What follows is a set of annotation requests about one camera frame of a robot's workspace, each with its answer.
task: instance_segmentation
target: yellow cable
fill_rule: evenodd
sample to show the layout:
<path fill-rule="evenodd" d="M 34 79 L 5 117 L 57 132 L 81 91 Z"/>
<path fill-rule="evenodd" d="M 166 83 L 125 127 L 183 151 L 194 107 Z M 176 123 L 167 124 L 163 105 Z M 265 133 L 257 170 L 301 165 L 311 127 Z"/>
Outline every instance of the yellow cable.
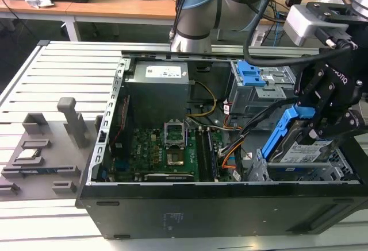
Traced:
<path fill-rule="evenodd" d="M 212 93 L 212 91 L 207 86 L 205 86 L 203 83 L 198 82 L 198 81 L 194 81 L 194 82 L 200 84 L 201 86 L 203 86 L 205 88 L 205 90 L 207 90 L 208 93 L 211 94 L 211 96 L 213 98 L 213 106 L 212 106 L 210 111 L 207 111 L 207 112 L 204 112 L 204 113 L 198 113 L 198 114 L 187 114 L 187 116 L 188 117 L 204 117 L 204 116 L 207 116 L 207 115 L 214 112 L 214 110 L 216 108 L 216 105 L 217 105 L 217 100 L 216 100 L 216 97 L 214 96 L 214 94 Z"/>

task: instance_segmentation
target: white paper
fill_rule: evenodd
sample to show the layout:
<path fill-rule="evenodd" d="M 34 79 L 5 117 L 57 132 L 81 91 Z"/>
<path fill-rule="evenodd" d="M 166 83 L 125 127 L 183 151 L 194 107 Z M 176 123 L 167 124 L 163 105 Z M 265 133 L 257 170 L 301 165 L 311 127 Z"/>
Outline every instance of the white paper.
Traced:
<path fill-rule="evenodd" d="M 146 78 L 169 78 L 178 79 L 182 77 L 180 66 L 148 66 L 145 70 Z"/>
<path fill-rule="evenodd" d="M 39 9 L 40 7 L 50 7 L 55 5 L 51 0 L 25 0 L 29 6 Z"/>

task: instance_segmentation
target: cpu chip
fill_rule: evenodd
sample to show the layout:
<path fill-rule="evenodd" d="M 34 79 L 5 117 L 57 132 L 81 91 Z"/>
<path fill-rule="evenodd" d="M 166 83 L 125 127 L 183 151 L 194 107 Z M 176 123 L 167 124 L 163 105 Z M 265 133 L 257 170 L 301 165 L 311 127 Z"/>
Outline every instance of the cpu chip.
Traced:
<path fill-rule="evenodd" d="M 183 166 L 184 165 L 184 150 L 171 148 L 166 154 L 168 166 Z"/>

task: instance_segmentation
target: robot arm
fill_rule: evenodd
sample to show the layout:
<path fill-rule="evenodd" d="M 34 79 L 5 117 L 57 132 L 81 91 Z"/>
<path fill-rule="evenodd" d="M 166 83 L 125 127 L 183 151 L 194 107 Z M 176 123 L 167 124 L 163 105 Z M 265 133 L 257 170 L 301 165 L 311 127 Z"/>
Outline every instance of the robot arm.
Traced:
<path fill-rule="evenodd" d="M 258 8 L 262 0 L 249 0 Z M 175 52 L 211 52 L 212 29 L 242 30 L 255 13 L 242 0 L 185 0 L 176 34 L 171 43 Z"/>
<path fill-rule="evenodd" d="M 368 132 L 361 112 L 352 109 L 362 97 L 367 76 L 367 2 L 352 0 L 352 8 L 309 3 L 290 9 L 284 29 L 295 44 L 314 38 L 337 51 L 346 46 L 351 49 L 330 59 L 294 66 L 298 70 L 297 103 L 284 112 L 263 147 L 266 161 L 319 162 L 345 139 Z M 321 54 L 329 53 L 327 50 L 322 49 Z"/>

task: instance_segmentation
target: hard drive label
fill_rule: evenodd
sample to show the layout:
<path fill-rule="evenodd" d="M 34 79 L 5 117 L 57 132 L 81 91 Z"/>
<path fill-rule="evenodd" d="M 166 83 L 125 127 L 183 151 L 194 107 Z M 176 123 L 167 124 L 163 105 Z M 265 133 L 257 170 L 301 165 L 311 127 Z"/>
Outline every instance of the hard drive label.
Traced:
<path fill-rule="evenodd" d="M 299 145 L 294 143 L 280 162 L 282 163 L 310 163 L 321 154 L 320 149 L 332 141 L 316 141 L 313 145 Z"/>

